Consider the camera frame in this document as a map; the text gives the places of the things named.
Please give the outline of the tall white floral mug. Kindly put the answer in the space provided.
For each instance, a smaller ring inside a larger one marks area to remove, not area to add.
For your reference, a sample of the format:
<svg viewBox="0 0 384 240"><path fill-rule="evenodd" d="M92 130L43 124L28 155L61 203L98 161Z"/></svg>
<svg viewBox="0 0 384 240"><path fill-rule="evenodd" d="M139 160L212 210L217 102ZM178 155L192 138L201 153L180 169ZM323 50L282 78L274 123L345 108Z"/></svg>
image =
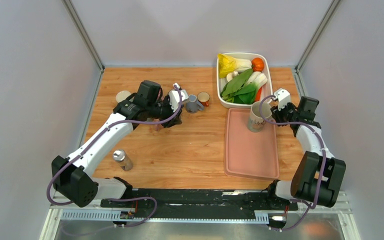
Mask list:
<svg viewBox="0 0 384 240"><path fill-rule="evenodd" d="M271 120L271 105L262 101L254 102L251 105L247 121L248 130L254 133L260 132L266 124L266 121L263 118Z"/></svg>

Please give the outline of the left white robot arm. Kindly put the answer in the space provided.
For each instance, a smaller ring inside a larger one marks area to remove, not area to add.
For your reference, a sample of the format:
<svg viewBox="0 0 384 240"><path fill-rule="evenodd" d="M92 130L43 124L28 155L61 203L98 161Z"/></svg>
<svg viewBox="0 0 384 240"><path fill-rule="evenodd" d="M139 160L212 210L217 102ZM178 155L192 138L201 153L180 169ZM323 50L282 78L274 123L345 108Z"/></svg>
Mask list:
<svg viewBox="0 0 384 240"><path fill-rule="evenodd" d="M52 179L46 188L48 201L55 205L51 189L68 199L67 205L80 208L93 200L113 199L120 207L133 201L133 193L127 190L127 182L117 178L94 178L101 161L124 137L139 125L161 125L170 128L182 123L180 115L189 101L187 91L178 83L166 96L160 84L144 80L137 92L120 101L100 129L81 147L67 157L58 155L51 162Z"/></svg>

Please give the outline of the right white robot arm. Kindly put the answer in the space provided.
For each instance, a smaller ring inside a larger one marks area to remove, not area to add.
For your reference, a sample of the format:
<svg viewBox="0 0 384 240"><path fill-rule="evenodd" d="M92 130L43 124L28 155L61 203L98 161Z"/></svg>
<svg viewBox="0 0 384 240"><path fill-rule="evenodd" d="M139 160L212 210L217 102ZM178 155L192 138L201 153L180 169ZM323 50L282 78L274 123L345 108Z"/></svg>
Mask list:
<svg viewBox="0 0 384 240"><path fill-rule="evenodd" d="M303 96L299 104L294 105L289 94L281 93L270 98L277 102L270 109L275 125L290 126L303 157L291 181L275 180L269 185L266 205L278 209L289 200L306 202L313 209L316 206L332 208L338 199L346 163L334 157L322 138L321 126L315 121L319 101Z"/></svg>

